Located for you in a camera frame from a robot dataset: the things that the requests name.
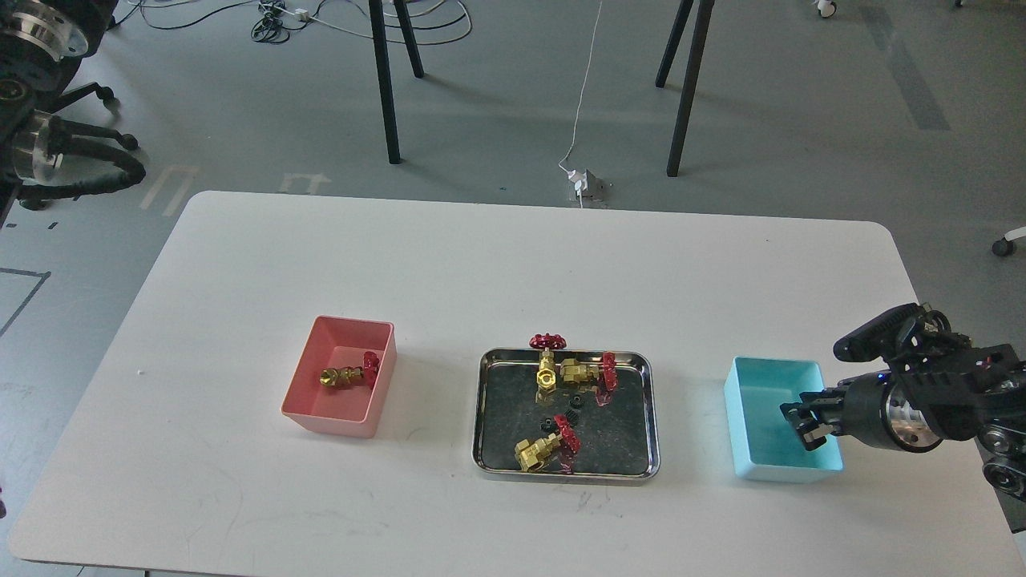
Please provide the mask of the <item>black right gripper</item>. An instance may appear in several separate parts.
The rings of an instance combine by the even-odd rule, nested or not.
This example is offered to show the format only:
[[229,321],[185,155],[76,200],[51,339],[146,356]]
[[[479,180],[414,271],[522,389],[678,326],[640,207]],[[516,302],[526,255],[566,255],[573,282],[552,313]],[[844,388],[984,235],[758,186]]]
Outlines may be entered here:
[[799,402],[781,403],[780,411],[807,452],[824,446],[828,435],[854,436],[866,446],[891,450],[883,408],[887,387],[887,378],[879,375],[849,377],[835,388],[800,392]]

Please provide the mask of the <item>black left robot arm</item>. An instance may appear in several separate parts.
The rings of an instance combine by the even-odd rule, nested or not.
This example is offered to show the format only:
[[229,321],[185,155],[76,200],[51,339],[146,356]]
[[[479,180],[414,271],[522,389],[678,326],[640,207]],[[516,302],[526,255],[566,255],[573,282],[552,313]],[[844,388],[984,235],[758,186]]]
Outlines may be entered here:
[[[70,89],[82,59],[98,51],[114,1],[4,1],[1,23],[2,213],[15,204],[31,211],[51,200],[118,192],[139,185],[146,171],[132,151],[133,134],[65,120],[60,111],[84,97],[112,102],[114,92],[92,82]],[[110,162],[113,174],[52,185],[61,160],[73,155]]]

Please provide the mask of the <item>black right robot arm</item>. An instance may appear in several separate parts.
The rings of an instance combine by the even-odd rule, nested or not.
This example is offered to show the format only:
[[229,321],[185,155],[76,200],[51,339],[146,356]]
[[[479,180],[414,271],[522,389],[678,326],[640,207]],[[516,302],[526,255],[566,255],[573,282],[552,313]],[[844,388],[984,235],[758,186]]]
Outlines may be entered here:
[[1024,499],[1024,363],[1008,345],[907,348],[887,369],[802,392],[780,411],[816,450],[829,435],[923,454],[944,441],[978,441],[994,490]]

